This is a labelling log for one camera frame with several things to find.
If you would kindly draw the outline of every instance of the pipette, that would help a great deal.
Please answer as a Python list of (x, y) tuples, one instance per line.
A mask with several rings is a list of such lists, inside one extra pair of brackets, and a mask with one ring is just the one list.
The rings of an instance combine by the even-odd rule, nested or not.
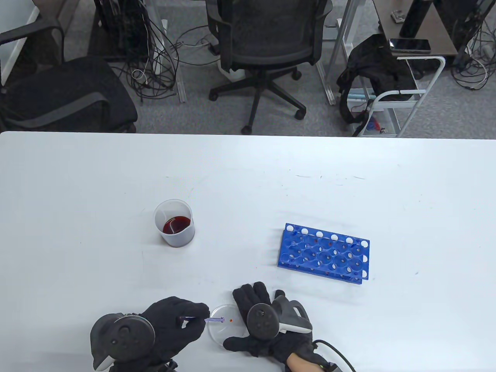
[[(182, 316), (181, 317), (182, 320), (194, 320), (196, 319), (194, 316)], [(218, 321), (220, 323), (224, 323), (225, 319), (222, 317), (222, 318), (207, 318), (205, 319), (205, 321), (209, 322), (209, 321)]]

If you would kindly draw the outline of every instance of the chair armrest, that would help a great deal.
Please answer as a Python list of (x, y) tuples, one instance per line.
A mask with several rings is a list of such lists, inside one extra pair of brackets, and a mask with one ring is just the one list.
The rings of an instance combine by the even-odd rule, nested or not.
[(324, 7), (324, 9), (320, 9), (320, 8), (321, 8), (321, 6), (319, 6), (319, 7), (317, 8), (317, 20), (320, 20), (320, 19), (322, 19), (322, 18), (326, 18), (326, 17), (327, 17), (327, 15), (328, 15), (328, 14), (332, 11), (333, 7), (334, 7), (334, 6), (333, 6), (333, 4), (332, 4), (332, 0), (327, 0), (327, 1), (325, 2), (325, 7)]
[(24, 129), (37, 129), (58, 120), (67, 118), (68, 116), (84, 110), (97, 102), (102, 103), (102, 123), (104, 124), (108, 121), (110, 116), (110, 103), (103, 94), (98, 92), (87, 94), (65, 106), (59, 107), (58, 109), (50, 111), (49, 113), (43, 114), (34, 119), (18, 121), (4, 118), (4, 120), (9, 124), (13, 124)]
[(13, 30), (5, 31), (0, 34), (0, 45), (10, 43), (11, 41), (16, 41), (19, 39), (24, 39), (28, 36), (37, 34), (38, 32), (45, 30), (59, 30), (62, 34), (62, 45), (64, 39), (64, 33), (62, 26), (58, 20), (55, 18), (41, 18), (37, 21), (27, 24), (25, 26), (14, 28)]

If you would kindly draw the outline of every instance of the black chair cushion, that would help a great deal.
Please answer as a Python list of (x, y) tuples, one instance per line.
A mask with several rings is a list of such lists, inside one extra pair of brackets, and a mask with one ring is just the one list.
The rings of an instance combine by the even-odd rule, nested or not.
[(97, 103), (60, 120), (56, 130), (115, 131), (137, 121), (138, 114), (126, 88), (110, 66), (97, 57), (71, 60), (14, 82), (7, 89), (3, 105), (8, 108), (7, 117), (33, 119), (93, 92), (102, 93), (110, 103), (108, 123), (101, 125), (101, 104)]

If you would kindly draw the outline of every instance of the petri dish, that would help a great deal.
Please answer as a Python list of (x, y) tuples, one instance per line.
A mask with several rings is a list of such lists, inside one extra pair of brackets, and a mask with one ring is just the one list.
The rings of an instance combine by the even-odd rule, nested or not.
[(212, 318), (223, 317), (225, 319), (224, 323), (213, 321), (208, 323), (210, 337), (221, 348), (224, 348), (224, 340), (229, 337), (246, 337), (249, 335), (245, 322), (243, 322), (243, 318), (241, 318), (240, 311), (236, 305), (221, 305), (210, 316)]

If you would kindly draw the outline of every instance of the smartphone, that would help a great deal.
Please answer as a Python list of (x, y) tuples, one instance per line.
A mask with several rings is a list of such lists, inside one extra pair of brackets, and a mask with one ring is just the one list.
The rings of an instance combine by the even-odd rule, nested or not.
[(389, 39), (392, 52), (429, 54), (431, 45), (427, 39)]

